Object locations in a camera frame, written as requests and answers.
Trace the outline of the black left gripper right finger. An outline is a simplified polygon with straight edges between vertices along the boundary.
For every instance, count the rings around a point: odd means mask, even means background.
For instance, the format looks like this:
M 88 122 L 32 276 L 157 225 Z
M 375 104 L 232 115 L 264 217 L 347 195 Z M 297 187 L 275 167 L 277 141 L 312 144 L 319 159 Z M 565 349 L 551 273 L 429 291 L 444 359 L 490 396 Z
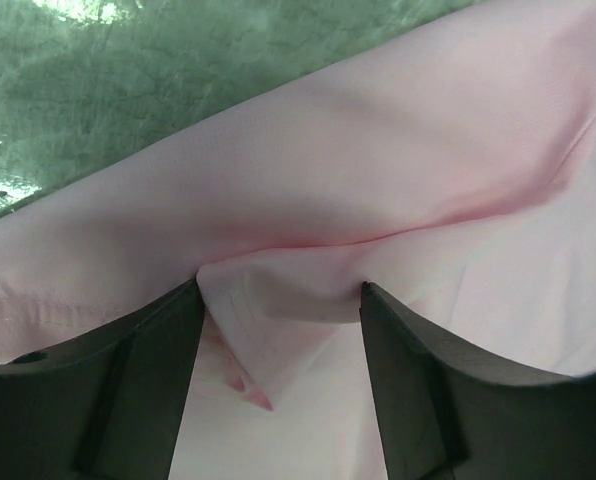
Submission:
M 596 373 L 484 350 L 373 283 L 361 328 L 391 479 L 596 479 Z

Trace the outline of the pink t-shirt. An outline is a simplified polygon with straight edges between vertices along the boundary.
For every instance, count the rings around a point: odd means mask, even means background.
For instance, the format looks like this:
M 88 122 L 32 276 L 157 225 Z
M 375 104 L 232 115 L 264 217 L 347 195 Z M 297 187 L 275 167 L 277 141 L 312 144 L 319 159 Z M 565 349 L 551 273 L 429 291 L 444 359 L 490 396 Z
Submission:
M 177 479 L 382 479 L 373 281 L 476 344 L 596 370 L 596 1 L 486 1 L 0 220 L 0 363 L 197 277 Z

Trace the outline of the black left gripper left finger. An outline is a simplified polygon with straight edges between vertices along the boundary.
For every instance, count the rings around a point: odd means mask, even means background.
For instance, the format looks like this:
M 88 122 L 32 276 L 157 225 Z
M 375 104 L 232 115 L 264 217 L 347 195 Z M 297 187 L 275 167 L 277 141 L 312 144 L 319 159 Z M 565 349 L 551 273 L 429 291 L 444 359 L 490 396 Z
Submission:
M 202 333 L 189 281 L 0 364 L 0 479 L 165 479 Z

